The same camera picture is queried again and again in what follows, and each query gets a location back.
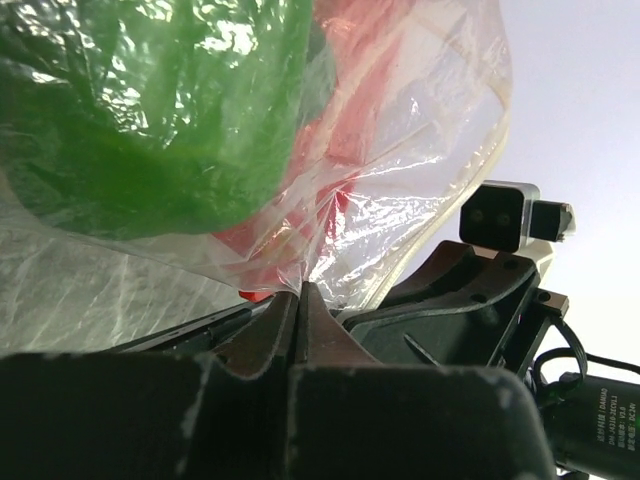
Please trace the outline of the green bell pepper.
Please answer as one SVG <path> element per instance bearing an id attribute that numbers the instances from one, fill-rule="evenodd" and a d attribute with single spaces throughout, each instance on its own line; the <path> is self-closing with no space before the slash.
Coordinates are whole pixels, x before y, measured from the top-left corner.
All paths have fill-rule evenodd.
<path id="1" fill-rule="evenodd" d="M 275 195 L 299 127 L 309 1 L 5 1 L 1 170 L 42 223 L 208 234 Z"/>

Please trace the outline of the clear zip top bag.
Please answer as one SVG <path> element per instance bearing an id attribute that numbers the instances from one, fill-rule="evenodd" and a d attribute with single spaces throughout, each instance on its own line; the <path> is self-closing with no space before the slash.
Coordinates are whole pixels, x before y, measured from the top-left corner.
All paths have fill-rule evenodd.
<path id="1" fill-rule="evenodd" d="M 496 1 L 5 1 L 1 222 L 372 309 L 511 86 Z"/>

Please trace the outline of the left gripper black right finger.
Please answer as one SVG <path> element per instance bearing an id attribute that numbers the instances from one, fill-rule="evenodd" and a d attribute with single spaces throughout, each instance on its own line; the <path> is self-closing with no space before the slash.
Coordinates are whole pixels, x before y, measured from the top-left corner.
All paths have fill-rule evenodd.
<path id="1" fill-rule="evenodd" d="M 488 367 L 383 365 L 329 313 L 316 285 L 298 307 L 289 373 L 289 479 L 551 479 L 529 391 Z"/>

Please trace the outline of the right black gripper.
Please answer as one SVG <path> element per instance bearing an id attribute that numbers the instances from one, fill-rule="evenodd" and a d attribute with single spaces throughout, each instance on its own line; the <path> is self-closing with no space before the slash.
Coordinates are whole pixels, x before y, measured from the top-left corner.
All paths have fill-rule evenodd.
<path id="1" fill-rule="evenodd" d="M 533 260 L 443 241 L 378 310 L 344 322 L 384 364 L 503 366 L 524 380 L 566 477 L 639 476 L 639 386 L 589 374 L 597 364 L 564 319 L 568 300 L 538 287 Z"/>

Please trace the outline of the red tomato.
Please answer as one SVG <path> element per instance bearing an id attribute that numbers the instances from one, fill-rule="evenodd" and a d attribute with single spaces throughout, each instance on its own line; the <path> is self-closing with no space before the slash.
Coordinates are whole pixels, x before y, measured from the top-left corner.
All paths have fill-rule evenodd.
<path id="1" fill-rule="evenodd" d="M 392 80 L 415 1 L 316 1 L 301 125 L 277 196 L 215 239 L 240 260 L 225 266 L 240 297 L 258 302 L 304 281 L 337 278 L 338 249 L 353 232 L 358 178 L 391 105 Z"/>

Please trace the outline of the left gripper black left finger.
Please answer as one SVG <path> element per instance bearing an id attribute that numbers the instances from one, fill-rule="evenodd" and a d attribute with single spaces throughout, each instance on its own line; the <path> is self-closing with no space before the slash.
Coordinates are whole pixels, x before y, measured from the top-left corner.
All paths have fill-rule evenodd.
<path id="1" fill-rule="evenodd" d="M 264 306 L 120 351 L 1 360 L 5 479 L 274 479 L 298 307 Z"/>

